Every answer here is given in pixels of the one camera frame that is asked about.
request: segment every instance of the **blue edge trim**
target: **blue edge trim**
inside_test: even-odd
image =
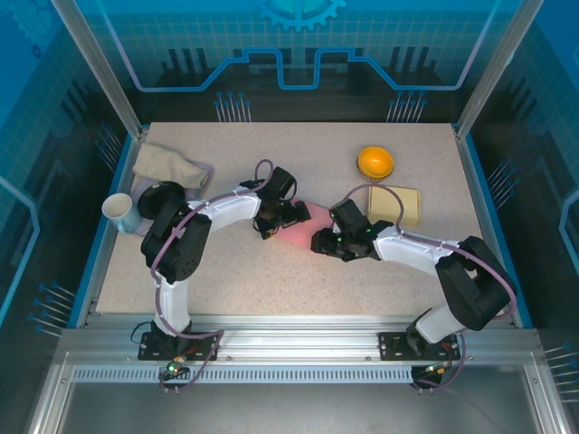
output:
[[[110,183],[109,195],[116,193],[119,188],[120,176],[122,175],[123,168],[127,163],[128,151],[130,150],[132,142],[133,138],[130,135],[127,135],[125,145],[123,146],[123,152],[120,154],[119,163],[117,164],[117,170],[112,178],[112,183]],[[90,276],[92,275],[92,271],[94,270],[94,266],[97,261],[100,244],[102,243],[102,239],[105,235],[107,223],[108,219],[104,215],[101,215],[99,227],[97,228],[97,233],[95,234],[94,241],[92,242],[92,246],[90,247],[89,257],[87,258],[87,265],[84,268],[84,272],[82,273],[82,279],[81,283],[79,284],[79,290],[77,292],[76,298],[74,299],[74,305],[72,305],[71,316],[69,316],[69,322],[66,325],[68,328],[76,328],[76,323],[79,320],[79,317],[81,316],[82,304],[89,290]]]
[[[117,172],[115,173],[115,176],[113,177],[112,183],[110,185],[109,194],[115,193],[119,188],[120,176],[122,174],[125,163],[127,162],[128,151],[130,150],[131,143],[132,143],[131,136],[127,136],[127,140],[125,140],[125,145],[123,146],[123,152],[119,159],[119,164],[117,165]],[[505,240],[505,234],[503,233],[503,230],[500,226],[500,222],[498,221],[498,214],[497,211],[495,210],[492,198],[490,196],[490,190],[487,184],[486,177],[482,171],[482,165],[480,164],[479,154],[477,153],[477,150],[474,146],[474,142],[472,140],[472,137],[470,136],[470,133],[466,137],[466,143],[470,155],[472,157],[472,163],[474,165],[477,180],[480,183],[480,188],[482,190],[485,205],[489,210],[490,223],[492,224],[493,231],[497,236],[498,247],[500,248],[500,252],[502,254],[505,263],[505,269],[507,270],[509,276],[513,278],[515,285],[517,285],[518,313],[521,317],[521,322],[523,323],[522,326],[525,328],[532,328],[533,323],[531,321],[531,316],[528,313],[527,302],[525,301],[525,297],[523,296],[523,291],[521,290],[517,273],[515,271],[515,265],[513,264],[513,259],[511,258],[510,253],[508,251],[507,241]],[[67,325],[69,328],[75,328],[79,316],[81,315],[82,304],[84,298],[87,296],[87,291],[89,290],[90,276],[92,274],[92,271],[94,270],[97,255],[99,253],[100,244],[102,243],[106,227],[107,227],[107,219],[104,216],[101,216],[99,227],[97,229],[97,233],[94,238],[94,242],[92,243],[92,247],[90,248],[89,257],[87,259],[87,266],[85,267],[84,272],[82,274],[81,284],[79,285],[79,291],[77,293],[74,306],[72,307],[71,316],[69,318],[69,322]]]
[[[480,189],[482,190],[482,196],[485,201],[485,205],[489,210],[489,217],[490,217],[490,224],[492,225],[492,229],[497,236],[498,241],[498,248],[500,249],[500,253],[502,254],[503,261],[505,264],[505,270],[509,274],[509,276],[517,285],[517,306],[518,306],[518,314],[521,317],[521,322],[523,323],[522,326],[524,328],[532,328],[533,322],[531,321],[531,316],[528,313],[527,302],[525,301],[525,296],[523,296],[523,291],[521,290],[521,285],[518,281],[517,272],[515,271],[515,264],[513,264],[513,259],[510,256],[510,252],[508,251],[507,241],[505,240],[505,234],[500,226],[500,222],[498,220],[497,210],[495,209],[495,205],[492,202],[492,196],[490,195],[489,185],[487,184],[487,178],[482,171],[482,165],[480,164],[479,154],[477,153],[477,149],[474,146],[474,141],[470,136],[470,133],[466,136],[466,143],[467,147],[470,152],[470,156],[472,158],[472,163],[474,165],[474,170],[476,172],[477,181],[480,184]]]

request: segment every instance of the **pink object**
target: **pink object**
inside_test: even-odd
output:
[[[282,229],[275,234],[276,240],[284,240],[309,250],[311,246],[311,237],[320,229],[329,228],[332,225],[332,219],[329,216],[329,210],[323,206],[306,202],[311,219],[307,222],[297,223]]]

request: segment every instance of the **speckled tabletop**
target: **speckled tabletop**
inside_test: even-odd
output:
[[[449,240],[480,236],[451,126],[360,123],[154,123],[147,142],[215,167],[205,197],[253,177],[262,158],[298,180],[298,197],[331,206],[364,182],[355,167],[365,146],[394,158],[385,184],[421,191],[413,228]],[[367,193],[354,199],[365,210]],[[153,313],[153,281],[141,238],[117,237],[97,310]],[[191,314],[416,315],[443,301],[438,280],[401,264],[343,263],[279,240],[262,241],[251,222],[211,235],[189,282]]]

